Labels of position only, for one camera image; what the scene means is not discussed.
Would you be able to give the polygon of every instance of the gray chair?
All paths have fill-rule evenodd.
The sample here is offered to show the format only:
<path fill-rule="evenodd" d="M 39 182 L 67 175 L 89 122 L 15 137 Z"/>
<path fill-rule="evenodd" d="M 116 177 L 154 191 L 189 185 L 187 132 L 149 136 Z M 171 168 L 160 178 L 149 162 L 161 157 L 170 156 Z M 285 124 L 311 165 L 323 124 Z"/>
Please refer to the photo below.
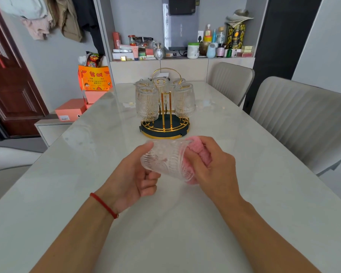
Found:
<path fill-rule="evenodd" d="M 315 174 L 341 162 L 341 94 L 269 77 L 250 116 Z"/>
<path fill-rule="evenodd" d="M 254 79 L 254 70 L 230 63 L 216 64 L 209 84 L 240 106 Z"/>
<path fill-rule="evenodd" d="M 0 198 L 42 153 L 0 147 Z"/>

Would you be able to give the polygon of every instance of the dining table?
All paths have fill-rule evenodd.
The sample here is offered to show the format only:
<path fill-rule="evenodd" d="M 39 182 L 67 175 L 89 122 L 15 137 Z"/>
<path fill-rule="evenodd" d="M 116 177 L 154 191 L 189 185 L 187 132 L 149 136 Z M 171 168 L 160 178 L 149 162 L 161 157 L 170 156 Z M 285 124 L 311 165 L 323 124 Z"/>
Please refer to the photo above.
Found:
<path fill-rule="evenodd" d="M 242 197 L 321 272 L 341 273 L 341 199 L 240 107 L 191 83 L 197 108 L 183 138 L 213 137 L 236 159 Z M 89 194 L 148 140 L 135 103 L 134 84 L 116 84 L 0 199 L 0 273 L 28 273 Z M 162 175 L 155 195 L 114 220 L 93 272 L 252 268 L 201 188 Z"/>

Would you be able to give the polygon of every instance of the left hand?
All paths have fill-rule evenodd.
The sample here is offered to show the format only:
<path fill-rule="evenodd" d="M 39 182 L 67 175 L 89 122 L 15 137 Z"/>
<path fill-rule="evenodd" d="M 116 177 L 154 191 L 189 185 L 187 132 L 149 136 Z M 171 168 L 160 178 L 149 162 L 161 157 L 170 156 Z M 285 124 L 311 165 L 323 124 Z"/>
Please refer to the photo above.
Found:
<path fill-rule="evenodd" d="M 153 195 L 157 190 L 159 173 L 145 169 L 140 157 L 149 152 L 154 143 L 138 146 L 116 167 L 96 194 L 117 214 L 137 202 L 140 197 Z"/>

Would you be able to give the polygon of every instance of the forearm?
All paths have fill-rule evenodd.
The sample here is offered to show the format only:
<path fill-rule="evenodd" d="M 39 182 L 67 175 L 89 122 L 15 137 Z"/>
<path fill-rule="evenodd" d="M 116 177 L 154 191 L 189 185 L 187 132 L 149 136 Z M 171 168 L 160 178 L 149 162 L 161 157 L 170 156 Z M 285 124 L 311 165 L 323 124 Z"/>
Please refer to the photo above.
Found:
<path fill-rule="evenodd" d="M 30 273 L 91 272 L 113 220 L 89 197 Z"/>
<path fill-rule="evenodd" d="M 225 222 L 237 238 L 255 273 L 320 272 L 273 230 L 254 207 L 242 200 L 237 211 L 219 205 Z"/>

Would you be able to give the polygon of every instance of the red string bracelet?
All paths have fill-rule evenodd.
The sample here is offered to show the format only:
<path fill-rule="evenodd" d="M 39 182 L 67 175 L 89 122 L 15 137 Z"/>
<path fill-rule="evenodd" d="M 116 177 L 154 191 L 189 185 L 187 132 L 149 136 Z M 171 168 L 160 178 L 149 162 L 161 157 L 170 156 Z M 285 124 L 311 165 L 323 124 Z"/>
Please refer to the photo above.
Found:
<path fill-rule="evenodd" d="M 119 217 L 118 214 L 114 213 L 113 210 L 111 210 L 111 208 L 109 206 L 106 205 L 105 202 L 102 201 L 102 199 L 100 197 L 98 197 L 97 195 L 95 195 L 94 193 L 90 193 L 90 196 L 92 196 L 94 199 L 96 199 L 102 206 L 104 206 L 104 208 L 114 217 L 114 219 L 117 219 Z"/>

